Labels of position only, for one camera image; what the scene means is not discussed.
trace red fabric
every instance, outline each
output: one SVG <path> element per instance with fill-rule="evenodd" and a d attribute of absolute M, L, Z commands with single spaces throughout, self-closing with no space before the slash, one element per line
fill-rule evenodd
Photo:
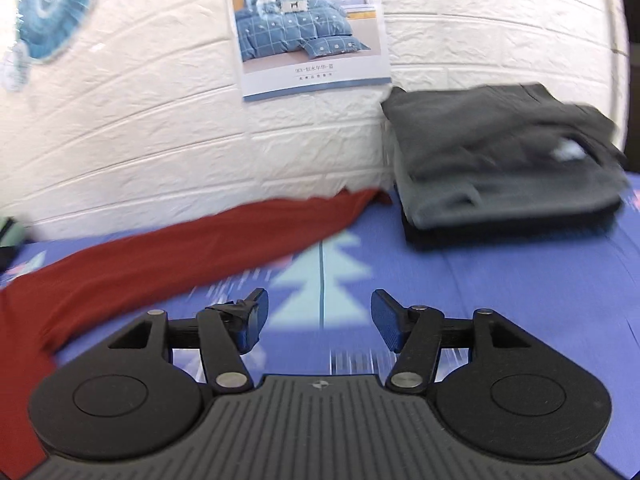
<path fill-rule="evenodd" d="M 29 424 L 52 354 L 99 323 L 194 286 L 301 251 L 349 226 L 377 190 L 267 200 L 79 251 L 0 291 L 0 470 L 17 479 L 45 457 Z"/>

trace stack of folded clothes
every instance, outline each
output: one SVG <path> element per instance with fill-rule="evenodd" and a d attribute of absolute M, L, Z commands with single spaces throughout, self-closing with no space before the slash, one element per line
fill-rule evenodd
<path fill-rule="evenodd" d="M 614 123 L 541 84 L 382 103 L 407 241 L 420 248 L 609 228 L 627 186 Z"/>

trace green object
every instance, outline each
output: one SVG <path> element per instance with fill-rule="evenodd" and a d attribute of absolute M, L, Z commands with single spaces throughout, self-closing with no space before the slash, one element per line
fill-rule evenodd
<path fill-rule="evenodd" d="M 11 217 L 0 217 L 0 272 L 5 272 L 24 243 L 24 226 Z"/>

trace blue fabric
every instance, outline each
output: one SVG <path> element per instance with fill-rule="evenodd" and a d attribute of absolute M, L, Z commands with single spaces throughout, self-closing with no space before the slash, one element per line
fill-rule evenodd
<path fill-rule="evenodd" d="M 317 38 L 352 35 L 347 19 L 324 0 L 309 0 L 306 12 L 240 9 L 236 27 L 242 61 L 300 50 Z"/>
<path fill-rule="evenodd" d="M 494 308 L 603 381 L 613 413 L 597 455 L 631 478 L 640 470 L 640 176 L 630 181 L 617 226 L 604 236 L 417 253 L 406 246 L 394 197 L 393 207 L 370 206 L 338 237 L 155 307 L 171 319 L 192 317 L 267 288 L 268 320 L 257 347 L 242 357 L 256 384 L 263 374 L 375 372 L 384 380 L 394 356 L 370 322 L 376 288 L 404 306 L 428 304 L 449 317 Z M 2 282 L 117 236 L 29 244 Z M 58 353 L 58 363 L 149 308 L 81 335 Z M 438 374 L 464 362 L 464 354 L 444 350 Z M 197 351 L 175 351 L 174 363 L 203 380 Z"/>
<path fill-rule="evenodd" d="M 353 36 L 332 36 L 330 38 L 317 38 L 309 40 L 303 48 L 311 59 L 315 57 L 334 56 L 359 50 L 371 50 Z"/>

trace bedding poster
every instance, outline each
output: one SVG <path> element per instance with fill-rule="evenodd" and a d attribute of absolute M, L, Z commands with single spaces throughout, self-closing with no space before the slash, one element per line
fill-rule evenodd
<path fill-rule="evenodd" d="M 380 0 L 227 0 L 246 101 L 391 82 Z"/>

